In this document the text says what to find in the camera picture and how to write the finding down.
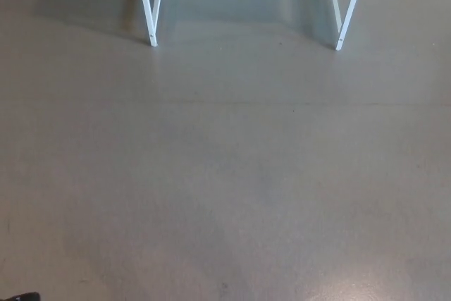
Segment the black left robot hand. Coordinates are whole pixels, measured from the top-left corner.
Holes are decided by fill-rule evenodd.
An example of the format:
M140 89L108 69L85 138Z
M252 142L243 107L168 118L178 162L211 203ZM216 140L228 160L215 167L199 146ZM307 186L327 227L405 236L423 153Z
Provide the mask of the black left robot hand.
M28 292L19 295L13 295L7 298L1 298L0 301L40 301L41 296L38 292Z

